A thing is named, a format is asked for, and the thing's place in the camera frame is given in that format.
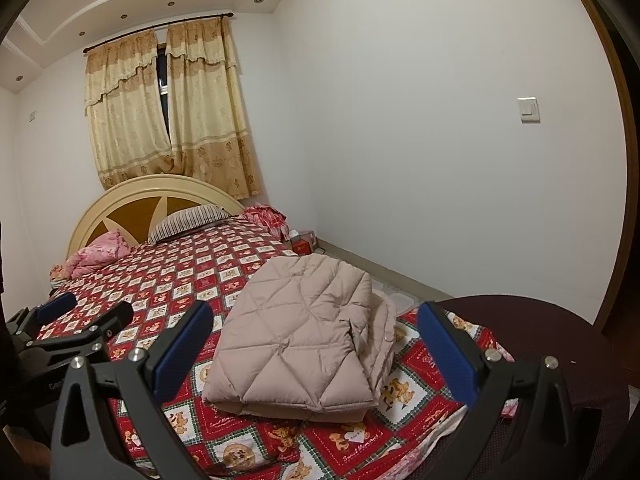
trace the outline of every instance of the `bed headboard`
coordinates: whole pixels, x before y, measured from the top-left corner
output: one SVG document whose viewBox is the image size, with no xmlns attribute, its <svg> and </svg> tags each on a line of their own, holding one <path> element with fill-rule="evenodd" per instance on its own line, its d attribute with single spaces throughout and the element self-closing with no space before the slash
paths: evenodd
<svg viewBox="0 0 640 480">
<path fill-rule="evenodd" d="M 112 187 L 84 213 L 76 226 L 66 257 L 86 247 L 101 234 L 118 229 L 133 247 L 167 215 L 203 204 L 216 204 L 231 215 L 244 207 L 217 187 L 181 175 L 146 175 Z"/>
</svg>

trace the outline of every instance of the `baseboard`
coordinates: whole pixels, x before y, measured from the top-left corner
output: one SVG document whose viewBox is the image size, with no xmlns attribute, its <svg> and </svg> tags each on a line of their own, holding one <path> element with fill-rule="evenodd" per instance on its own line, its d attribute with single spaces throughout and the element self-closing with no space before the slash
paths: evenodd
<svg viewBox="0 0 640 480">
<path fill-rule="evenodd" d="M 366 270 L 369 274 L 371 274 L 374 278 L 379 279 L 381 282 L 388 283 L 395 288 L 399 288 L 400 290 L 404 290 L 409 294 L 413 294 L 416 298 L 419 298 L 423 301 L 444 301 L 450 300 L 452 298 L 452 296 L 450 296 L 449 294 L 445 294 L 437 288 L 433 288 L 429 285 L 416 282 L 415 280 L 408 278 L 404 274 L 400 274 L 399 272 L 395 272 L 394 270 L 387 269 L 386 267 L 383 267 L 379 264 L 375 264 L 374 262 L 371 262 L 366 258 L 363 258 L 362 256 L 358 256 L 357 254 L 341 249 L 340 247 L 337 247 L 319 238 L 318 244 L 329 254 L 337 256 L 341 260 L 344 260 L 354 267 Z"/>
</svg>

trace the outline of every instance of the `window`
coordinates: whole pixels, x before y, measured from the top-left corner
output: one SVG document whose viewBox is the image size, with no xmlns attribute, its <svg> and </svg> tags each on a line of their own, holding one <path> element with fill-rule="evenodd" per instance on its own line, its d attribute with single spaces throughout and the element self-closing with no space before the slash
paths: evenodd
<svg viewBox="0 0 640 480">
<path fill-rule="evenodd" d="M 166 79 L 166 49 L 158 48 L 158 60 L 156 62 L 156 72 L 158 72 L 158 88 L 160 89 L 160 105 L 162 106 L 162 116 L 166 125 L 166 132 L 169 134 L 169 90 Z"/>
</svg>

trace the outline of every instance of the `blue clamp pad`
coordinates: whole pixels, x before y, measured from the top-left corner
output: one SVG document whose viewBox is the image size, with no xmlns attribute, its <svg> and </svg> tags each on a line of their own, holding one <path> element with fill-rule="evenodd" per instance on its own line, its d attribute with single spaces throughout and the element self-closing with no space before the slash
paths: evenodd
<svg viewBox="0 0 640 480">
<path fill-rule="evenodd" d="M 153 366 L 152 391 L 159 404 L 174 399 L 204 343 L 211 335 L 213 312 L 209 303 L 198 301 L 191 308 L 194 308 L 195 312 L 188 312 L 175 328 L 165 330 L 161 334 L 162 336 L 172 330 L 179 332 Z M 153 346 L 159 339 L 151 346 L 150 352 L 153 352 Z"/>
<path fill-rule="evenodd" d="M 76 301 L 75 295 L 71 292 L 65 292 L 55 300 L 39 306 L 36 313 L 36 321 L 40 325 L 53 323 L 59 317 L 64 316 L 67 312 L 73 310 L 77 304 L 78 302 Z"/>
<path fill-rule="evenodd" d="M 443 322 L 449 323 L 450 326 L 444 326 Z M 471 409 L 479 395 L 478 372 L 469 363 L 465 353 L 449 333 L 450 330 L 457 329 L 446 317 L 444 320 L 439 319 L 429 303 L 423 303 L 418 308 L 417 323 L 420 337 L 433 357 L 454 399 L 463 402 Z M 473 345 L 476 344 L 468 334 L 464 335 Z"/>
</svg>

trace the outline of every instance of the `metal screw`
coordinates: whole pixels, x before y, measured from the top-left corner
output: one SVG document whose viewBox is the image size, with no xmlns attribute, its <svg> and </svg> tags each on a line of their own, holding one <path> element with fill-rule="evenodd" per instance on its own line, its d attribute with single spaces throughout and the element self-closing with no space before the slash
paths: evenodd
<svg viewBox="0 0 640 480">
<path fill-rule="evenodd" d="M 545 366 L 550 370 L 555 370 L 559 367 L 559 365 L 560 363 L 558 362 L 558 359 L 556 359 L 552 355 L 548 355 L 545 357 Z"/>
<path fill-rule="evenodd" d="M 495 348 L 487 348 L 484 351 L 484 357 L 487 361 L 491 361 L 492 363 L 497 363 L 500 359 L 502 359 L 502 354 L 498 352 Z"/>
<path fill-rule="evenodd" d="M 84 357 L 82 357 L 81 355 L 71 359 L 71 367 L 74 368 L 75 370 L 78 370 L 78 368 L 82 368 L 83 366 L 84 366 Z"/>
<path fill-rule="evenodd" d="M 129 361 L 133 361 L 137 363 L 138 361 L 142 361 L 146 357 L 146 351 L 144 348 L 134 348 L 131 352 L 129 352 Z"/>
</svg>

